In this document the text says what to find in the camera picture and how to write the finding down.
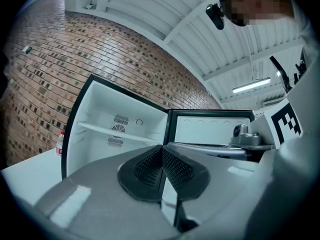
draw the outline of plastic bottle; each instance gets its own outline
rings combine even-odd
[[[58,138],[58,141],[56,143],[56,148],[55,148],[55,153],[58,157],[61,157],[61,153],[62,153],[62,144],[64,143],[64,136],[65,136],[65,132],[61,131],[60,132],[60,136]]]

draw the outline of refrigerator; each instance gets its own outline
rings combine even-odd
[[[165,109],[91,75],[65,128],[61,176],[93,161],[155,145],[228,145],[235,126],[248,125],[250,133],[253,120],[251,110]]]

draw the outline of fluorescent light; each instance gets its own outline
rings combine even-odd
[[[259,80],[259,81],[256,81],[256,82],[253,82],[253,83],[250,83],[250,84],[246,84],[244,86],[240,86],[240,87],[237,87],[235,89],[233,89],[233,93],[236,94],[236,93],[240,93],[240,92],[243,92],[245,90],[249,90],[249,89],[252,89],[252,88],[255,88],[255,87],[258,87],[258,86],[263,86],[263,85],[266,85],[268,83],[270,83],[271,79],[270,77],[266,78],[266,79],[262,79],[262,80]]]

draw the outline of brick wall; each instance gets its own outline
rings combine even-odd
[[[30,53],[22,52],[25,46],[32,47]],[[220,108],[166,51],[115,22],[65,12],[64,0],[32,4],[17,20],[4,52],[9,165],[55,147],[90,74],[164,108]]]

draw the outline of white ceiling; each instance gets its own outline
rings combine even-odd
[[[217,30],[205,9],[218,0],[77,0],[70,8],[67,2],[67,10],[106,18],[146,36],[191,71],[225,109],[257,110],[285,94],[271,55],[291,79],[297,73],[303,43],[296,24],[286,19],[246,27],[226,19],[224,29]],[[232,92],[267,77],[269,85]]]

